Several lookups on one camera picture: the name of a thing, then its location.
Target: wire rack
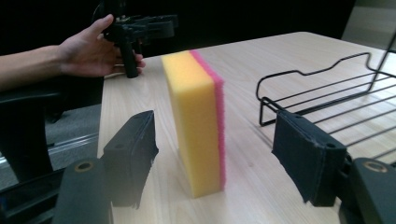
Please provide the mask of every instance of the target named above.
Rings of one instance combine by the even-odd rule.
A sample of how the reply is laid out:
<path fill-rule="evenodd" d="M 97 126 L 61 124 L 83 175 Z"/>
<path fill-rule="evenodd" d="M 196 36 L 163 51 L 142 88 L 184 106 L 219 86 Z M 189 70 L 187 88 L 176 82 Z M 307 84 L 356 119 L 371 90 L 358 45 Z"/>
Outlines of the wire rack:
<path fill-rule="evenodd" d="M 393 67 L 392 72 L 384 69 L 386 64 L 396 66 L 389 62 L 396 54 L 395 38 L 396 33 L 377 68 L 370 66 L 372 54 L 363 52 L 315 72 L 290 70 L 261 78 L 256 89 L 261 104 L 260 125 L 275 123 L 277 111 L 288 110 L 309 119 L 343 143 L 352 157 L 372 158 L 395 167 L 396 69 Z M 278 92 L 281 94 L 262 96 L 261 89 L 271 87 L 275 79 L 285 83 Z M 304 82 L 314 87 L 304 90 L 298 85 Z"/>

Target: forearm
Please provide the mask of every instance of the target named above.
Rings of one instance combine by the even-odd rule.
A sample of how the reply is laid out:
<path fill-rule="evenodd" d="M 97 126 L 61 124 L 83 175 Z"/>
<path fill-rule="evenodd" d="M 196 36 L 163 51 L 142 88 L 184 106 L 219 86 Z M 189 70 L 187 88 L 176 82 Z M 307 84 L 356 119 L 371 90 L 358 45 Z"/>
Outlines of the forearm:
<path fill-rule="evenodd" d="M 0 91 L 59 76 L 60 61 L 58 46 L 0 56 Z"/>

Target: light wood tabletop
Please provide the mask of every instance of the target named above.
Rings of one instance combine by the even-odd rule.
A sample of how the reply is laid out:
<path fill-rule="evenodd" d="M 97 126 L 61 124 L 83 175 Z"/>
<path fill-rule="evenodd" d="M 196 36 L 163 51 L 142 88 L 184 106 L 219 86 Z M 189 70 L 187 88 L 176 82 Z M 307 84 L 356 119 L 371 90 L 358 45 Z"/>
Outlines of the light wood tabletop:
<path fill-rule="evenodd" d="M 275 125 L 259 124 L 260 102 L 256 87 L 260 78 L 288 70 L 309 73 L 327 68 L 339 59 L 362 52 L 371 52 L 370 65 L 376 68 L 383 50 L 360 46 L 310 33 L 292 33 L 198 49 L 202 57 L 224 79 L 225 101 L 225 190 L 193 199 L 187 176 L 177 149 L 177 136 L 168 95 L 161 56 L 146 58 L 144 74 L 129 79 L 114 75 L 105 81 L 99 132 L 98 156 L 120 127 L 131 116 L 153 110 L 156 141 L 160 150 L 148 175 L 140 208 L 113 208 L 115 223 L 339 223 L 337 200 L 334 207 L 314 207 L 303 198 L 274 154 L 272 143 Z M 367 72 L 366 58 L 342 62 L 325 75 L 301 77 L 296 74 L 272 78 L 260 87 L 260 95 L 279 98 L 287 94 L 312 89 L 340 77 Z M 385 69 L 394 71 L 396 62 Z M 395 84 L 395 78 L 385 81 Z M 395 88 L 370 94 L 351 101 L 353 105 L 379 97 L 396 95 Z M 318 124 L 332 132 L 366 115 L 369 110 L 386 111 L 396 107 L 395 99 L 365 108 L 353 116 L 332 119 Z M 306 117 L 322 119 L 348 105 L 332 106 Z M 273 116 L 266 111 L 265 116 Z M 368 126 L 355 125 L 352 132 L 333 136 L 348 145 L 363 133 L 388 128 L 396 124 L 395 113 L 373 121 Z M 374 157 L 396 147 L 396 131 L 367 144 L 351 144 L 352 157 Z M 396 153 L 381 158 L 396 161 Z"/>

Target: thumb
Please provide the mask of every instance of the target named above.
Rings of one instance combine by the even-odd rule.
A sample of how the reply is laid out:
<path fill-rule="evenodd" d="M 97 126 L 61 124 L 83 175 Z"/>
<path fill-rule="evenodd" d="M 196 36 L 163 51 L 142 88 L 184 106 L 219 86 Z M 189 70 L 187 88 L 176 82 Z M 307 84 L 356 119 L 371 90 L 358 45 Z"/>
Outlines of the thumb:
<path fill-rule="evenodd" d="M 88 29 L 90 35 L 95 37 L 99 36 L 107 27 L 111 25 L 114 17 L 111 14 L 108 14 L 106 17 L 95 21 Z"/>

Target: yellow sponge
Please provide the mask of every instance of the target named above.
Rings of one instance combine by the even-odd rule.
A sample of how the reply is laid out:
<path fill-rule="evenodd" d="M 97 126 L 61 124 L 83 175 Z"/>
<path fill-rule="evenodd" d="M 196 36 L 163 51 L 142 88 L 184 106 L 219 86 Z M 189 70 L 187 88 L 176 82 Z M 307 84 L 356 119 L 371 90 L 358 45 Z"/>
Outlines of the yellow sponge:
<path fill-rule="evenodd" d="M 196 50 L 162 56 L 177 141 L 194 198 L 224 189 L 223 80 Z"/>

